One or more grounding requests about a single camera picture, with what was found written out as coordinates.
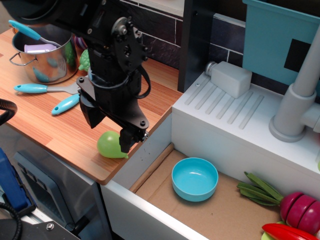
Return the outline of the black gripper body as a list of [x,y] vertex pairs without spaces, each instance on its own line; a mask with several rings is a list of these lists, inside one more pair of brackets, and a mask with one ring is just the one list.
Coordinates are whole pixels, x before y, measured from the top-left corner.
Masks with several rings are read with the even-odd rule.
[[150,88],[141,93],[142,78],[147,85],[150,84],[146,70],[140,65],[132,73],[118,76],[118,84],[109,86],[107,81],[91,70],[88,76],[78,77],[76,83],[80,87],[80,95],[94,101],[104,116],[122,129],[131,129],[136,142],[143,142],[149,136],[149,122],[140,109],[138,100],[147,97]]

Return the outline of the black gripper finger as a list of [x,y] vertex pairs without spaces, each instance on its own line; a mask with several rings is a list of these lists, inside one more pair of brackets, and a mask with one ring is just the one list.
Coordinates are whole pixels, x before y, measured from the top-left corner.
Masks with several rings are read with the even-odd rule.
[[91,129],[95,128],[105,118],[94,101],[81,94],[79,98],[80,108],[84,118]]
[[123,153],[129,153],[131,147],[136,143],[134,132],[129,128],[120,131],[119,144]]

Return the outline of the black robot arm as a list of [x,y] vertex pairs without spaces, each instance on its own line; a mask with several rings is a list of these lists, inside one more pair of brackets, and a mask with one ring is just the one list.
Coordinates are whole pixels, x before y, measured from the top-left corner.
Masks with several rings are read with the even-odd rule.
[[79,103],[90,125],[110,118],[121,127],[123,153],[148,137],[149,122],[139,107],[142,80],[150,78],[142,64],[147,48],[141,43],[127,8],[118,0],[5,0],[17,22],[28,26],[52,24],[82,37],[90,69],[78,78]]

